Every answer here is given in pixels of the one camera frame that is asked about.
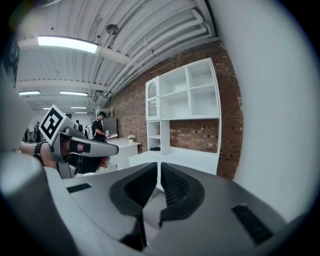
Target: black cap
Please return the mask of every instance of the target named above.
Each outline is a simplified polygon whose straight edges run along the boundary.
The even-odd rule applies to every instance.
[[[100,111],[100,112],[99,112],[99,114],[98,114],[98,116],[103,116],[104,118],[106,118],[106,117],[107,117],[106,113],[105,113],[105,112],[103,112],[103,111]]]

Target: arched glass cabinet door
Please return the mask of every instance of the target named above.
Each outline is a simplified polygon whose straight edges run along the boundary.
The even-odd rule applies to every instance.
[[[145,117],[147,121],[160,120],[159,76],[145,83]]]

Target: black watch strap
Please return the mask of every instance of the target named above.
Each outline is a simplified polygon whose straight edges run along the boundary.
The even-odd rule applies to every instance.
[[[41,158],[41,146],[43,143],[47,143],[45,141],[42,141],[42,142],[38,142],[36,145],[35,145],[35,149],[34,149],[34,153],[33,153],[33,156],[38,159],[40,161],[40,163],[44,166],[44,162],[42,161],[42,158]]]

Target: fluorescent light fixture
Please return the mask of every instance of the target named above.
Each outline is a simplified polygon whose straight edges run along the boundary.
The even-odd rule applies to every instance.
[[[86,92],[75,92],[75,91],[61,90],[60,93],[61,94],[68,94],[68,95],[88,96],[88,93],[86,93]]]
[[[86,106],[71,106],[71,109],[79,109],[79,110],[86,110],[87,107]]]
[[[19,91],[20,95],[36,95],[40,94],[39,90],[26,90],[26,91]]]
[[[38,36],[38,43],[39,46],[71,48],[93,54],[96,53],[98,48],[98,45],[95,43],[58,36]]]

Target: glass pane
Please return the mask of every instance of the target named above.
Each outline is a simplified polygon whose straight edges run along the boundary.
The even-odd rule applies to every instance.
[[[151,100],[148,102],[148,114],[149,117],[155,117],[157,115],[157,100]]]
[[[157,95],[157,85],[152,82],[148,87],[148,99]]]

